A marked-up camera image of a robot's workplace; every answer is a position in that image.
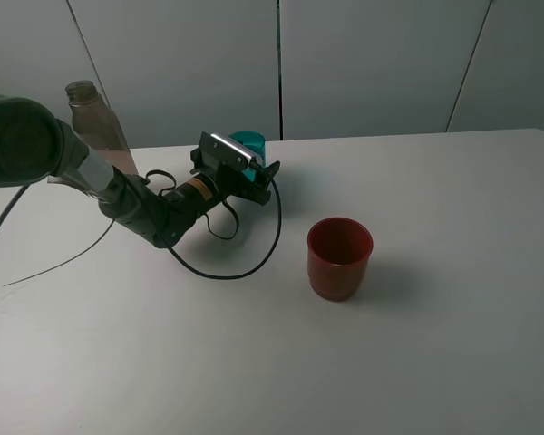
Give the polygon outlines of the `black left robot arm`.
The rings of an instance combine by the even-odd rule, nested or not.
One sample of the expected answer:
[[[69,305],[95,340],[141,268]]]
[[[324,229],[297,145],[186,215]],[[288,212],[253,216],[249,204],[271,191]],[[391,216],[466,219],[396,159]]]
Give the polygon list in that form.
[[[215,133],[202,133],[190,158],[191,179],[154,193],[146,178],[122,173],[42,104],[0,95],[0,188],[53,176],[96,198],[103,215],[157,248],[174,247],[229,197],[267,204],[280,168],[279,162],[264,166],[256,153]]]

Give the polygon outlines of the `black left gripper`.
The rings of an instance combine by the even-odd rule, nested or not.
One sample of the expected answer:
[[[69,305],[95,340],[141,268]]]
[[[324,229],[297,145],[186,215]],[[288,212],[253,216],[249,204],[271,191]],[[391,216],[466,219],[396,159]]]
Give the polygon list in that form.
[[[193,173],[201,173],[208,177],[215,185],[221,197],[237,197],[266,205],[271,198],[269,184],[280,169],[280,162],[275,161],[267,167],[255,163],[252,169],[255,172],[254,181],[249,181],[241,172],[221,164],[217,169],[202,165],[199,146],[190,153],[193,162]]]

